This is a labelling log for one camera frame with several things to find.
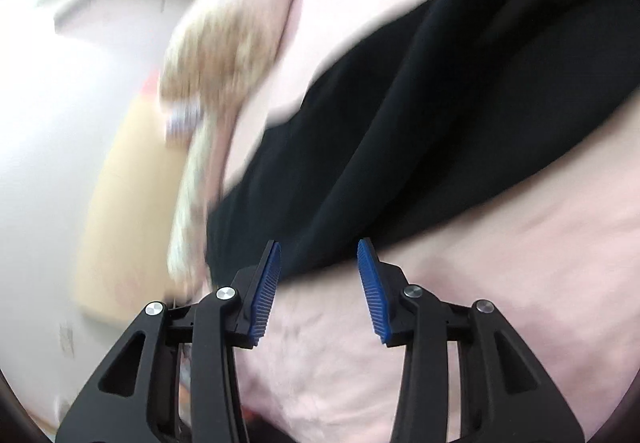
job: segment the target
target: metal screw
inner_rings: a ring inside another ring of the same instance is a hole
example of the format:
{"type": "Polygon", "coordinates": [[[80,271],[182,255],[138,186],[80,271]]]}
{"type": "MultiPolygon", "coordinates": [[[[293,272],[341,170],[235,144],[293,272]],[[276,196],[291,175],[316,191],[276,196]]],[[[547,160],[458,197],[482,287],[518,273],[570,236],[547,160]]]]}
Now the metal screw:
{"type": "Polygon", "coordinates": [[[494,303],[489,300],[479,300],[476,302],[476,309],[481,313],[492,313],[494,312],[495,306],[494,303]]]}
{"type": "Polygon", "coordinates": [[[417,284],[410,284],[403,290],[403,293],[409,298],[418,298],[422,296],[422,288],[417,284]]]}
{"type": "Polygon", "coordinates": [[[234,298],[236,296],[236,290],[231,287],[225,286],[224,288],[220,288],[216,292],[216,297],[220,300],[229,300],[230,298],[234,298]]]}
{"type": "Polygon", "coordinates": [[[159,302],[150,302],[149,304],[146,305],[145,313],[147,315],[151,315],[151,317],[154,317],[154,316],[162,313],[163,309],[164,309],[164,306],[161,303],[159,303],[159,302]]]}

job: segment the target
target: triangular cutout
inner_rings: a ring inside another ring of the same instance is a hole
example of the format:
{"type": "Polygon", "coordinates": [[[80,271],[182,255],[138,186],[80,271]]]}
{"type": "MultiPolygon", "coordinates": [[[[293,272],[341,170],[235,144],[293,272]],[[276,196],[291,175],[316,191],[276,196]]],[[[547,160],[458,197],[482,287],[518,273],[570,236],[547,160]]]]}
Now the triangular cutout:
{"type": "Polygon", "coordinates": [[[534,378],[527,364],[513,347],[511,341],[500,331],[495,333],[495,345],[498,349],[498,357],[507,394],[535,390],[538,386],[536,378],[534,378]]]}
{"type": "Polygon", "coordinates": [[[136,333],[100,379],[98,388],[104,393],[132,396],[144,346],[144,333],[136,333]]]}

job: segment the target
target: black garment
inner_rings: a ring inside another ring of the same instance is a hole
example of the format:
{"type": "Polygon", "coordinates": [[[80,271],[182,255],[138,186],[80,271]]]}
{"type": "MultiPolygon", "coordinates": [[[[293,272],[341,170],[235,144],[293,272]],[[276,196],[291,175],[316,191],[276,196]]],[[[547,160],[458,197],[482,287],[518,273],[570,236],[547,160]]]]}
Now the black garment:
{"type": "Polygon", "coordinates": [[[210,216],[217,283],[389,245],[562,156],[640,83],[637,0],[431,0],[357,44],[267,130],[210,216]]]}

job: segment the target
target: yellow object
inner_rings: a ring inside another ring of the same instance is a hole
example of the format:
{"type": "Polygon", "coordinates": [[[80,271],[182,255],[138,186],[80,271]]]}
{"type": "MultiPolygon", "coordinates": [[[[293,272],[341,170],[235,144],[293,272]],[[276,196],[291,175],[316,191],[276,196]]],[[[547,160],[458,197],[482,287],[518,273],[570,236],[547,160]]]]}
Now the yellow object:
{"type": "Polygon", "coordinates": [[[166,256],[185,149],[158,132],[154,102],[131,104],[89,206],[73,296],[87,314],[129,323],[150,301],[179,296],[166,256]]]}

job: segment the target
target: pink fabric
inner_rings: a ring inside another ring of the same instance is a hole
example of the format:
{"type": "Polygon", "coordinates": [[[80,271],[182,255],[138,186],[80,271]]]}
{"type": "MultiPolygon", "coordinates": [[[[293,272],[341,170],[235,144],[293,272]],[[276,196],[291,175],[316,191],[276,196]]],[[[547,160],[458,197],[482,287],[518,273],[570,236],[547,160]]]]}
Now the pink fabric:
{"type": "MultiPolygon", "coordinates": [[[[295,0],[281,58],[239,117],[225,187],[266,123],[294,113],[323,68],[417,1],[295,0]]],[[[493,300],[590,436],[640,367],[639,196],[636,96],[538,175],[381,259],[443,300],[493,300]]],[[[402,349],[373,334],[353,264],[281,285],[260,346],[238,351],[245,405],[300,443],[388,442],[401,368],[402,349]]]]}

